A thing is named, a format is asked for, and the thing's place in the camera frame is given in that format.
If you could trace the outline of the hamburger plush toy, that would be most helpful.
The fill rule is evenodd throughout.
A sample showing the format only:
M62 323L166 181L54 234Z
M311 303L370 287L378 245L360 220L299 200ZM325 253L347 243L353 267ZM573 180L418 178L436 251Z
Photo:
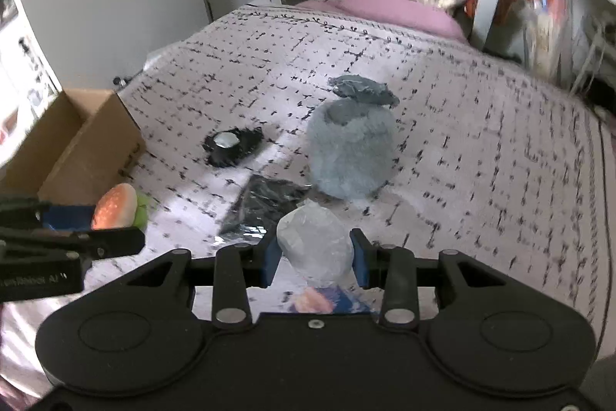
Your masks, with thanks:
M132 185L117 184L97 202L93 213L92 230L114 230L136 227L144 231L147 226L147 198Z

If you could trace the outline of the black shiny plastic packet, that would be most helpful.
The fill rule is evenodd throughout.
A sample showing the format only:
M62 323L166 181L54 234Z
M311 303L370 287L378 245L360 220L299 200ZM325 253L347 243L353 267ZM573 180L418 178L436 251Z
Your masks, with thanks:
M217 236L224 244L256 245L308 196L310 186L252 175L232 204Z

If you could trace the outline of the blue tissue pack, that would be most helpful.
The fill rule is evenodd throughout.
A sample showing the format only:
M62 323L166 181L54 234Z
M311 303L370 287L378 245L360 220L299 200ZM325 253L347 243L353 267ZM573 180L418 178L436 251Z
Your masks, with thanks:
M306 287L301 293L292 296L289 312L332 315L371 313L372 309L338 286Z

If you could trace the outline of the white plastic bag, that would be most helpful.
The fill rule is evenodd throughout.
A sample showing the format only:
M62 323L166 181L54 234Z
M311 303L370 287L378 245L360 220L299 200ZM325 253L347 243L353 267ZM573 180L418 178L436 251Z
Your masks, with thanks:
M352 267L349 232L332 211L315 201L283 216L276 233L283 255L311 286L333 286Z

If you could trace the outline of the black frilly scrunchie pouch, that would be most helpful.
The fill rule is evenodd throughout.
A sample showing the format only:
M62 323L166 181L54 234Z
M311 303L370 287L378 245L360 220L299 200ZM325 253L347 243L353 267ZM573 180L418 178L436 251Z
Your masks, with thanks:
M216 168L237 166L255 153L264 140L261 127L215 131L205 138L207 163Z

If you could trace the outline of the grey-blue fluffy plush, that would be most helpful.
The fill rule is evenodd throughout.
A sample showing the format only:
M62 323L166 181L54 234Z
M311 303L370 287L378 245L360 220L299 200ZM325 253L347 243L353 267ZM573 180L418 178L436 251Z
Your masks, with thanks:
M395 118L383 106L352 99L314 109L306 129L311 184L344 200L377 192L393 172Z

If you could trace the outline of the blue denim fabric toy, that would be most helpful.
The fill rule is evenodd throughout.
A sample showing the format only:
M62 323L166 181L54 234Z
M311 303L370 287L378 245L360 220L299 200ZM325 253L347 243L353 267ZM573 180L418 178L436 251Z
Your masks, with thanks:
M400 100L386 84L360 75L329 77L328 86L340 98L358 103L396 107Z

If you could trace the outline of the brown cardboard box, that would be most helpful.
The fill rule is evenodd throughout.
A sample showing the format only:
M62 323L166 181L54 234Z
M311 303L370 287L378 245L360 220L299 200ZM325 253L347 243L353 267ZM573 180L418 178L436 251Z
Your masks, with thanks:
M95 205L146 149L141 130L111 90L66 89L1 171L3 196Z

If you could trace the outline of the patterned white bedspread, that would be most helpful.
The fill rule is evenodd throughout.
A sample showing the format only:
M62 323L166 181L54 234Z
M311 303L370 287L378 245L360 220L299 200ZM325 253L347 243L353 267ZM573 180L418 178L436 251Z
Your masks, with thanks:
M570 305L615 350L615 155L564 91L466 44L324 12L245 5L122 93L145 149L139 255L209 257L252 181L311 191L346 228L432 258L466 252Z

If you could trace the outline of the pink pillow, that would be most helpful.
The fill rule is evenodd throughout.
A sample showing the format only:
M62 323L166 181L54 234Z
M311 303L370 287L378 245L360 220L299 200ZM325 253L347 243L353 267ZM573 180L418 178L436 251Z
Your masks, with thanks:
M309 0L296 7L397 25L461 43L468 41L462 27L447 12L411 0Z

